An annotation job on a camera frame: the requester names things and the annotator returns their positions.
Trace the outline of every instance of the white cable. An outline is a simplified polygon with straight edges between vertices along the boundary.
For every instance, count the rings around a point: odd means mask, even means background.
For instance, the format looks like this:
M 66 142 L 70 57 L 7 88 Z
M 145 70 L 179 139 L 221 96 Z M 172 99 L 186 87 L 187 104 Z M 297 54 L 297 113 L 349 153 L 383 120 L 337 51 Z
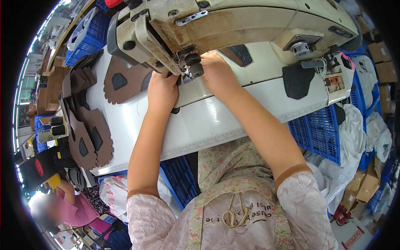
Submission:
M 321 77 L 326 76 L 326 65 L 327 65 L 327 62 L 326 62 L 326 59 L 324 58 L 324 56 L 315 59 L 315 61 L 316 62 L 317 61 L 322 61 L 322 63 L 324 64 L 322 67 L 316 67 L 315 68 L 315 72 Z

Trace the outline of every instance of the stack of leather pieces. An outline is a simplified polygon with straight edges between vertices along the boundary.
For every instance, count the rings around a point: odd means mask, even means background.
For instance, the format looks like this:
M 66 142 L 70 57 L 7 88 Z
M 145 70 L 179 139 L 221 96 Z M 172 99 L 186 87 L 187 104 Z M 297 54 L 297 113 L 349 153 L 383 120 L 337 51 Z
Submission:
M 153 70 L 141 64 L 130 66 L 112 56 L 104 79 L 104 97 L 109 103 L 123 103 L 147 90 Z
M 81 57 L 64 78 L 59 96 L 69 126 L 71 156 L 87 170 L 105 166 L 114 152 L 106 120 L 99 109 L 90 110 L 86 102 L 86 89 L 97 83 L 90 67 L 102 54 L 103 50 Z

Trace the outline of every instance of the drawstring cord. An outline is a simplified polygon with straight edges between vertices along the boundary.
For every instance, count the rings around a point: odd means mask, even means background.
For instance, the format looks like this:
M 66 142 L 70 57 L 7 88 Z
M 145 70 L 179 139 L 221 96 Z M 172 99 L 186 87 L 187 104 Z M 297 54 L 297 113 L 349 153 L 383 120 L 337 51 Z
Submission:
M 250 212 L 250 208 L 249 207 L 245 207 L 244 211 L 243 211 L 243 203 L 242 203 L 242 197 L 239 194 L 239 202 L 240 202 L 240 211 L 242 212 L 243 218 L 240 220 L 240 222 L 236 225 L 234 225 L 235 222 L 235 213 L 231 210 L 232 208 L 232 203 L 233 203 L 233 199 L 235 198 L 235 194 L 232 194 L 232 198 L 230 199 L 230 204 L 229 204 L 229 208 L 228 210 L 226 210 L 223 214 L 222 214 L 222 222 L 225 224 L 225 226 L 229 227 L 229 228 L 236 228 L 238 226 L 241 226 L 245 221 L 246 221 L 246 217 L 248 216 L 249 212 Z M 228 214 L 228 221 L 230 220 L 230 225 L 228 225 L 225 222 L 225 214 Z

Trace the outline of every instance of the floral shirt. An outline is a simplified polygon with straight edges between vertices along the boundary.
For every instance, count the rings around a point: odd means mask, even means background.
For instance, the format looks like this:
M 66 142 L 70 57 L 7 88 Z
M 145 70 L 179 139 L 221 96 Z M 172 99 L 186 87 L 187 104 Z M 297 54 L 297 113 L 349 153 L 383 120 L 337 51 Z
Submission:
M 221 221 L 231 194 L 222 194 L 212 200 L 204 207 L 204 217 L 198 218 L 203 220 L 201 249 L 279 249 L 289 240 L 294 241 L 294 249 L 338 249 L 324 197 L 311 172 L 298 172 L 286 178 L 276 195 L 286 218 L 268 213 L 274 207 L 260 193 L 245 191 L 242 193 L 243 206 L 250 207 L 250 212 L 246 225 L 237 228 L 228 228 Z M 189 234 L 193 209 L 192 200 L 175 219 L 163 200 L 146 194 L 133 195 L 127 201 L 132 249 L 187 249 L 189 240 L 198 238 L 195 232 Z M 238 199 L 234 200 L 231 210 L 240 220 Z M 274 223 L 289 224 L 292 235 L 283 236 L 278 242 Z

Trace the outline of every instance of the industrial sewing machine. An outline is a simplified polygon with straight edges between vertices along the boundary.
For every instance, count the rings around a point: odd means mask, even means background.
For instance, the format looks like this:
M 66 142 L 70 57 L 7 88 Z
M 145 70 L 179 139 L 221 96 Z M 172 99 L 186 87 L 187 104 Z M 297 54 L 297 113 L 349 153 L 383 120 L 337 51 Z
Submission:
M 176 108 L 212 95 L 199 77 L 200 55 L 209 50 L 242 45 L 236 55 L 261 64 L 230 63 L 246 86 L 282 77 L 277 67 L 315 67 L 321 63 L 315 59 L 326 53 L 333 59 L 340 46 L 353 51 L 361 45 L 355 20 L 333 0 L 125 2 L 128 7 L 110 23 L 108 51 L 132 66 L 182 75 Z

